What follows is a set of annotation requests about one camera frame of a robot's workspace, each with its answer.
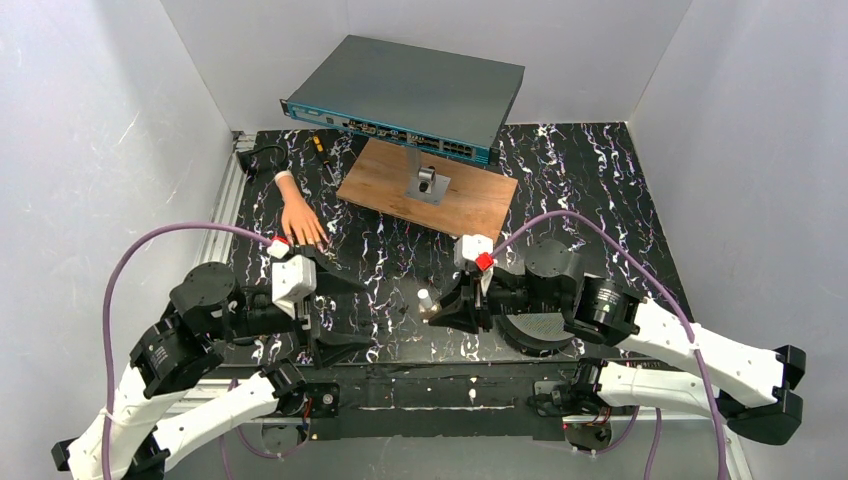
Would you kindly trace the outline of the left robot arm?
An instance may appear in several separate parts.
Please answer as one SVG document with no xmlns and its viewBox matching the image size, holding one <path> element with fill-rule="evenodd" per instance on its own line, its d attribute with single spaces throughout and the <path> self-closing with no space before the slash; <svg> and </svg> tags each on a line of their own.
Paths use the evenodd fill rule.
<svg viewBox="0 0 848 480">
<path fill-rule="evenodd" d="M 57 469 L 76 479 L 160 479 L 207 442 L 272 414 L 296 419 L 307 440 L 314 419 L 337 413 L 339 391 L 308 383 L 287 357 L 200 406 L 176 416 L 169 410 L 222 364 L 219 342 L 291 333 L 317 368 L 368 349 L 369 337 L 329 331 L 310 316 L 315 297 L 363 288 L 310 247 L 284 247 L 266 285 L 244 286 L 220 262 L 194 267 L 131 350 L 110 404 L 81 436 L 52 447 Z"/>
</svg>

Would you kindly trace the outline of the nail polish bottle white cap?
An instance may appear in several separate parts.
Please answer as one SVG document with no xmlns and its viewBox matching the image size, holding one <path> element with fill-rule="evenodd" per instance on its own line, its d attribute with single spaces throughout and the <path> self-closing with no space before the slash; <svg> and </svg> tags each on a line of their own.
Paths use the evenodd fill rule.
<svg viewBox="0 0 848 480">
<path fill-rule="evenodd" d="M 439 305 L 432 298 L 427 288 L 422 288 L 417 291 L 418 312 L 424 319 L 429 319 L 439 310 Z"/>
</svg>

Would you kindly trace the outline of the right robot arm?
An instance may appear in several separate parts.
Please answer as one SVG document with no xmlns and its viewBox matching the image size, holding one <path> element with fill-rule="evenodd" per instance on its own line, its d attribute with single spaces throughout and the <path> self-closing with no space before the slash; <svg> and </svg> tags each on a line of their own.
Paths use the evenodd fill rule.
<svg viewBox="0 0 848 480">
<path fill-rule="evenodd" d="M 530 397 L 540 414 L 658 408 L 714 417 L 766 445 L 787 443 L 801 426 L 804 403 L 796 387 L 806 370 L 802 349 L 757 348 L 681 320 L 654 300 L 588 274 L 579 255 L 554 240 L 531 246 L 518 273 L 496 266 L 492 248 L 482 235 L 459 240 L 452 288 L 439 298 L 418 293 L 429 324 L 478 334 L 491 330 L 499 316 L 548 316 L 581 341 L 663 363 L 654 370 L 581 359 L 570 379 Z"/>
</svg>

